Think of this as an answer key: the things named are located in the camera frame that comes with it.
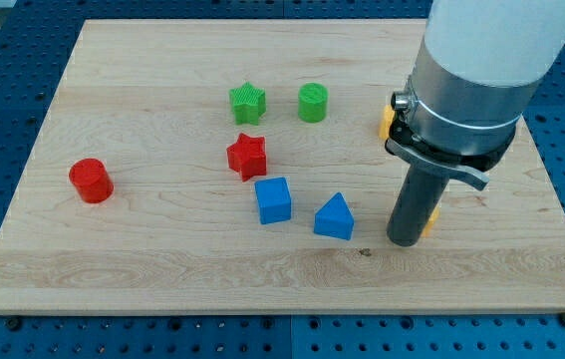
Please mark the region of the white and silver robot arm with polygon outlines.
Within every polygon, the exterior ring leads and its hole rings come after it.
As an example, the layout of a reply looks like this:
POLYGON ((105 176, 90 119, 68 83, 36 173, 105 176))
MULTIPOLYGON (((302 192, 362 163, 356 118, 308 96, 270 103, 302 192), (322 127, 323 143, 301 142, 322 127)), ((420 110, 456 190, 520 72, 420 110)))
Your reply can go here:
POLYGON ((564 45, 565 0, 433 1, 387 151, 410 177, 484 189, 564 45))

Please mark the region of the yellow block behind arm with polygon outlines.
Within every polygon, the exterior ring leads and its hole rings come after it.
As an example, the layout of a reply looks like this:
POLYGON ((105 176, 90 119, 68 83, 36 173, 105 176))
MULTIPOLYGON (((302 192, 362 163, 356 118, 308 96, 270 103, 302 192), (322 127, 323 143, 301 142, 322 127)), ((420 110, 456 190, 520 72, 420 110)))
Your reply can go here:
POLYGON ((390 127, 395 117, 395 111, 391 105, 385 105, 382 118, 379 124, 378 136, 381 140, 386 141, 390 136, 390 127))

